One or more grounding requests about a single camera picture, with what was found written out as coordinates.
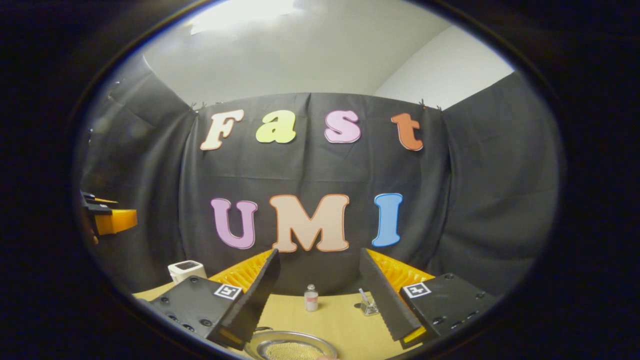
mesh strainer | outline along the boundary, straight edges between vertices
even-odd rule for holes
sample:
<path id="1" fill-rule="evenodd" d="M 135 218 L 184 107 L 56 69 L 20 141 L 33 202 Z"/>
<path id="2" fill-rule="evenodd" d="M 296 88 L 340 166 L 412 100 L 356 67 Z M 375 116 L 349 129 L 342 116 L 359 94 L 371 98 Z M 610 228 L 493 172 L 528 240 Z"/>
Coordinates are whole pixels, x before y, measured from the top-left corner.
<path id="1" fill-rule="evenodd" d="M 331 344 L 309 334 L 292 331 L 266 331 L 253 335 L 244 351 L 256 360 L 316 360 L 319 356 L 338 357 Z"/>

yellow plastic part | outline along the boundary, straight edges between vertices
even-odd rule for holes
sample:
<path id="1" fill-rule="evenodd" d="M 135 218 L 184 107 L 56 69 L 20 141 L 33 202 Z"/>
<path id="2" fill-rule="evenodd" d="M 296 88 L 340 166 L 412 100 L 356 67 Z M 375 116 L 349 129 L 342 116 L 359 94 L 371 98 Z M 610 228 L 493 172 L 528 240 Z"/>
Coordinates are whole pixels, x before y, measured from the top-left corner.
<path id="1" fill-rule="evenodd" d="M 402 338 L 405 343 L 410 343 L 413 340 L 425 335 L 427 333 L 427 329 L 424 326 L 420 326 L 418 329 L 415 329 L 411 334 Z"/>
<path id="2" fill-rule="evenodd" d="M 213 275 L 209 280 L 220 282 L 222 284 L 239 286 L 246 293 L 251 284 L 253 284 L 255 278 L 258 277 L 260 270 L 272 252 L 273 249 L 257 254 L 256 256 L 252 256 L 247 260 Z"/>
<path id="3" fill-rule="evenodd" d="M 242 340 L 238 339 L 235 335 L 233 335 L 231 332 L 229 332 L 227 330 L 227 328 L 224 328 L 224 327 L 220 328 L 220 335 L 222 335 L 225 338 L 233 341 L 234 343 L 237 343 L 237 344 L 241 344 L 242 343 Z"/>
<path id="4" fill-rule="evenodd" d="M 367 249 L 367 252 L 373 258 L 373 261 L 378 264 L 378 267 L 382 271 L 382 274 L 387 278 L 389 284 L 394 291 L 400 296 L 400 290 L 403 286 L 417 284 L 418 282 L 427 281 L 433 279 L 435 276 L 429 275 L 424 271 L 420 271 L 412 266 L 409 266 L 402 261 L 398 261 L 394 258 L 390 258 L 386 255 L 380 254 L 373 250 Z M 403 341 L 409 343 L 417 338 L 426 335 L 427 330 L 424 326 L 415 329 L 411 334 L 405 336 Z"/>
<path id="5" fill-rule="evenodd" d="M 112 200 L 104 200 L 104 199 L 98 199 L 97 197 L 94 198 L 94 200 L 99 201 L 99 202 L 110 202 L 112 204 L 118 204 L 117 201 L 112 201 Z"/>
<path id="6" fill-rule="evenodd" d="M 115 234 L 138 224 L 135 210 L 111 210 L 111 215 L 96 215 L 98 235 Z"/>

screw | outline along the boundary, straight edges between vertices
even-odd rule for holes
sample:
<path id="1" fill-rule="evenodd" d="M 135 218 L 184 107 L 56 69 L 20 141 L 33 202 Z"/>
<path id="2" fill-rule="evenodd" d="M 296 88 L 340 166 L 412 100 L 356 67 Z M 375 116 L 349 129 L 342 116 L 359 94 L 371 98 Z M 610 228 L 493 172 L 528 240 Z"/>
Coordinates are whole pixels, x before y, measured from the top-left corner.
<path id="1" fill-rule="evenodd" d="M 463 323 L 464 323 L 464 321 L 456 322 L 456 323 L 454 323 L 453 325 L 451 325 L 451 328 L 452 328 L 452 329 L 455 329 L 455 328 L 457 328 L 458 326 L 462 325 Z"/>

black curtain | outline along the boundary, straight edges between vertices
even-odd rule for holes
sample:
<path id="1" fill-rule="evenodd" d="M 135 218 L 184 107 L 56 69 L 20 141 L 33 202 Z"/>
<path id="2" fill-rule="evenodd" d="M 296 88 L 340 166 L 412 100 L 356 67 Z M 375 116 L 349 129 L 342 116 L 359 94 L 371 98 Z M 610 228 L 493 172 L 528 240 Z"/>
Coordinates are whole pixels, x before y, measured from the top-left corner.
<path id="1" fill-rule="evenodd" d="M 561 146 L 553 114 L 517 72 L 444 110 L 452 181 L 427 272 L 501 295 L 544 246 L 556 215 Z"/>
<path id="2" fill-rule="evenodd" d="M 222 146 L 203 151 L 211 116 L 244 110 Z M 276 110 L 295 113 L 295 139 L 260 143 L 256 130 Z M 361 137 L 329 143 L 325 116 L 351 110 Z M 405 149 L 390 118 L 410 114 L 424 148 Z M 454 272 L 500 295 L 526 272 L 543 246 L 556 210 L 559 145 L 554 119 L 512 74 L 441 112 L 419 104 L 352 94 L 283 94 L 240 99 L 193 111 L 140 56 L 108 81 L 89 116 L 93 129 L 83 190 L 138 211 L 138 225 L 102 236 L 95 251 L 131 291 L 171 281 L 167 265 L 192 259 L 215 274 L 271 249 L 275 195 L 295 195 L 312 216 L 328 194 L 344 194 L 349 248 L 315 246 L 282 254 L 276 293 L 299 295 L 314 283 L 325 295 L 362 287 L 358 251 L 369 247 L 439 275 Z M 374 197 L 400 193 L 398 234 L 373 247 Z M 256 240 L 249 249 L 224 244 L 211 199 L 231 202 L 233 234 L 242 235 L 235 205 L 248 200 Z"/>
<path id="3" fill-rule="evenodd" d="M 138 225 L 100 237 L 102 266 L 133 292 L 171 281 L 184 259 L 178 228 L 180 159 L 196 113 L 134 56 L 106 81 L 88 114 L 81 187 L 135 209 Z"/>
<path id="4" fill-rule="evenodd" d="M 211 116 L 244 110 L 219 149 L 203 151 L 200 144 Z M 276 110 L 296 115 L 291 143 L 260 143 L 256 130 L 263 116 Z M 358 116 L 361 137 L 353 143 L 330 143 L 324 137 L 325 117 L 335 110 Z M 410 151 L 398 138 L 391 117 L 408 113 L 420 123 L 415 136 L 424 148 Z M 440 112 L 419 104 L 351 94 L 285 94 L 253 97 L 200 110 L 186 142 L 180 176 L 180 232 L 186 256 L 215 274 L 250 256 L 271 249 L 276 242 L 275 195 L 295 195 L 311 217 L 320 200 L 344 194 L 344 236 L 349 248 L 321 252 L 315 247 L 281 253 L 282 269 L 274 292 L 300 295 L 308 284 L 325 295 L 353 293 L 363 284 L 358 271 L 360 249 L 369 247 L 417 267 L 424 267 L 442 230 L 448 190 L 447 138 Z M 373 247 L 378 232 L 375 196 L 400 193 L 398 243 Z M 236 202 L 258 205 L 254 214 L 256 240 L 249 249 L 225 245 L 216 233 L 213 198 L 231 202 L 229 224 L 242 235 Z"/>

table surface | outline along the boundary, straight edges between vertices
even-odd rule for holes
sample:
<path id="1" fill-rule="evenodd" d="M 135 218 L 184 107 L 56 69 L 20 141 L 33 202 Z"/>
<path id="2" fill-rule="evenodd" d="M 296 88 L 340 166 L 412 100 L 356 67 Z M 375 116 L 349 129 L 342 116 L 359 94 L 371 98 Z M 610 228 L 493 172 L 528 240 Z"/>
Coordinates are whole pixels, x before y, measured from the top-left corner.
<path id="1" fill-rule="evenodd" d="M 154 300 L 174 285 L 162 285 L 133 296 Z M 360 309 L 355 308 L 354 305 L 361 300 L 359 293 L 335 296 L 320 294 L 318 310 L 310 312 L 305 309 L 302 296 L 271 294 L 258 326 L 317 336 L 332 344 L 341 360 L 387 359 L 413 348 L 403 350 L 399 341 L 393 341 L 380 314 L 364 316 Z M 231 350 L 251 359 L 245 352 Z"/>

